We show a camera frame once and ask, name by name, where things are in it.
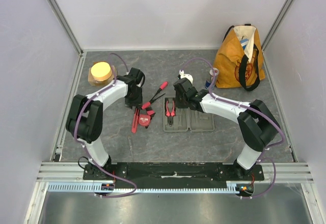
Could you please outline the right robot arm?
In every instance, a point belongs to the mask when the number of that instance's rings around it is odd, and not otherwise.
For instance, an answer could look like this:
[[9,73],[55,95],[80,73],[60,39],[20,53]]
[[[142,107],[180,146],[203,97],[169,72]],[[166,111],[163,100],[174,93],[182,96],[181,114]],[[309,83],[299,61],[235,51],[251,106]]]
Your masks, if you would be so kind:
[[187,78],[177,80],[173,86],[177,107],[217,115],[239,125],[245,146],[233,164],[233,174],[239,180],[249,177],[266,146],[281,133],[279,123],[264,102],[238,102],[205,89],[197,91]]

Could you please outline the pink handled screwdriver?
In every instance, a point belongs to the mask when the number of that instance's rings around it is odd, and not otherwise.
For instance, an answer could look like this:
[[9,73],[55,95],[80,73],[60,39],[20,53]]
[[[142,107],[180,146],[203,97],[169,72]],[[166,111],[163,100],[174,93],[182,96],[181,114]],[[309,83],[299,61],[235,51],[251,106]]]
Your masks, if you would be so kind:
[[151,98],[151,100],[153,100],[153,99],[155,98],[155,96],[156,96],[157,94],[159,94],[162,90],[164,90],[167,86],[168,86],[168,82],[167,82],[167,81],[164,81],[164,82],[160,85],[159,89],[156,91],[156,93],[154,94],[154,96]]

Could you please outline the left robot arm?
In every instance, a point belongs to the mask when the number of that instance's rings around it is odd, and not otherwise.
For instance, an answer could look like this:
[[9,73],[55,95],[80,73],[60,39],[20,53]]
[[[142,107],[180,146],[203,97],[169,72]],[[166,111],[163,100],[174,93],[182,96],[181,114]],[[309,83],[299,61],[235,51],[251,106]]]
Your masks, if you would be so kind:
[[131,68],[126,75],[118,75],[109,85],[89,95],[73,97],[66,130],[82,145],[95,166],[94,173],[105,180],[111,176],[112,167],[107,164],[110,156],[104,149],[100,135],[103,129],[103,112],[114,102],[124,98],[125,106],[139,108],[143,104],[144,73]]

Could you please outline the pink handled pliers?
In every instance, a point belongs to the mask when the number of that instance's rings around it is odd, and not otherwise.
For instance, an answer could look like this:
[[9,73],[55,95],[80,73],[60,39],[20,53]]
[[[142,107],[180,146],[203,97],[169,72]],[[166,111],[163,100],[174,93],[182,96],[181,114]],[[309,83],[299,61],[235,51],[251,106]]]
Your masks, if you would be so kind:
[[176,106],[175,106],[175,99],[166,99],[165,101],[165,116],[168,120],[168,125],[170,127],[173,126],[173,120],[176,116]]

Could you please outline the pink utility knife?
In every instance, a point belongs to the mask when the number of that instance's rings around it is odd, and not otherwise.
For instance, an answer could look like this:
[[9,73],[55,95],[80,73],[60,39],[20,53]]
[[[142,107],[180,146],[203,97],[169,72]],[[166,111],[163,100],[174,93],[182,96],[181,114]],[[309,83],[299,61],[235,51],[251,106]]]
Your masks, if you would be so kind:
[[140,115],[140,109],[138,107],[135,107],[134,117],[133,117],[133,121],[132,121],[132,128],[131,128],[132,133],[137,132],[137,127],[138,127],[138,123],[139,123],[139,115]]

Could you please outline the grey plastic tool case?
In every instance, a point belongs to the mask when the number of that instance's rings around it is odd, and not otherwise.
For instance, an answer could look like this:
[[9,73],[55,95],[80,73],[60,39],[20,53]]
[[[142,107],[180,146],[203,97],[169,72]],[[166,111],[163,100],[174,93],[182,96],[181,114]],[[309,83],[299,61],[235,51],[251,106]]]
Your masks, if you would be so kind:
[[215,130],[214,119],[212,114],[202,113],[189,108],[177,108],[176,116],[173,120],[173,126],[168,125],[167,117],[165,116],[165,102],[163,111],[163,131],[172,132],[212,132]]

